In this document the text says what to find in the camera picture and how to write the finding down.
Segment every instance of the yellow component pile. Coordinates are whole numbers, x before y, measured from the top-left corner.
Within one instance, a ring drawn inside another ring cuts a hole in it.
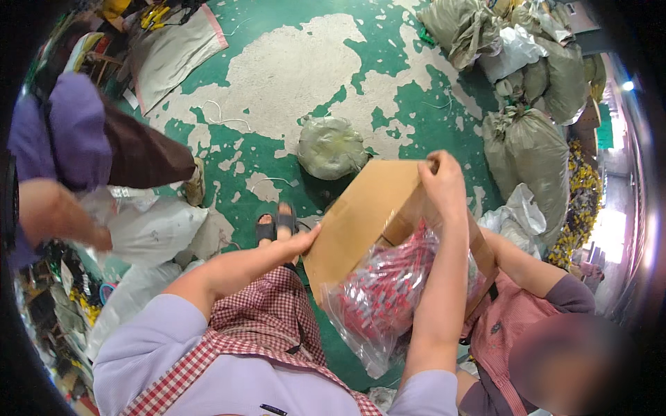
[[[102,312],[102,308],[99,306],[89,305],[86,297],[83,296],[76,288],[72,288],[69,292],[69,300],[78,302],[79,305],[81,305],[81,309],[85,313],[85,316],[88,319],[88,323],[90,326],[93,326],[95,324],[95,320],[97,320],[97,316],[100,314],[100,312]]]
[[[581,145],[574,140],[569,145],[570,198],[567,221],[557,242],[547,253],[545,260],[557,267],[568,269],[574,250],[585,244],[597,221],[601,208],[601,179],[599,173],[583,161]]]

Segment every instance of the green clip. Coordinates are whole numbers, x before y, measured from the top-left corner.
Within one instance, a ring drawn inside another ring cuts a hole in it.
[[[432,38],[431,38],[430,36],[427,35],[427,32],[426,32],[426,28],[425,28],[425,27],[422,27],[422,28],[421,28],[421,33],[419,33],[418,36],[419,36],[419,38],[421,38],[421,40],[422,40],[423,42],[429,43],[429,44],[431,44],[431,45],[435,45],[435,41],[433,41]]]

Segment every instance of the gingham apron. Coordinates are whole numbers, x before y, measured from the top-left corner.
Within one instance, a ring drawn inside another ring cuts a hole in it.
[[[162,415],[220,354],[260,355],[316,370],[343,387],[363,416],[381,416],[370,399],[326,368],[319,327],[298,275],[278,267],[217,301],[201,342],[144,390],[121,415]]]

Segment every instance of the lavender shirt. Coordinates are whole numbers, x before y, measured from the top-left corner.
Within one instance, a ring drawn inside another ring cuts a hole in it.
[[[159,295],[102,345],[93,366],[102,416],[117,415],[190,351],[208,323],[190,302]],[[389,416],[456,416],[456,376],[429,370],[411,377]],[[264,415],[267,404],[287,415],[359,415],[343,388],[316,371],[258,356],[220,355],[166,415]]]
[[[97,88],[86,75],[64,73],[58,77],[50,101],[53,143],[66,179],[88,190],[106,185],[112,152],[104,134],[104,105]],[[57,179],[46,126],[32,95],[20,97],[14,106],[7,148],[16,156],[19,181]],[[20,268],[38,259],[19,225],[10,265]]]

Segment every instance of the green painted floor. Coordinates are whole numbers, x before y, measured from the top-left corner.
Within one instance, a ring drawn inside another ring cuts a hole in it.
[[[127,102],[119,105],[205,160],[204,205],[226,218],[226,239],[241,248],[253,246],[253,222],[263,202],[289,199],[299,217],[312,219],[351,180],[321,181],[299,169],[294,153],[304,114],[330,111],[349,118],[379,158],[417,159],[448,150],[464,167],[468,204],[480,214],[501,204],[480,137],[482,116],[498,103],[478,69],[458,74],[439,48],[419,40],[422,26],[414,9],[425,4],[211,1],[225,33],[251,19],[227,37],[229,48],[195,69],[145,118]],[[218,119],[218,110],[207,100],[222,107],[223,118],[247,120],[251,131],[243,122],[210,122]],[[266,177],[284,181],[258,182]],[[156,192],[180,194],[169,186]],[[105,278],[113,280],[126,268],[107,264]],[[315,310],[331,370],[352,389],[397,388],[400,368],[370,379],[325,314]]]

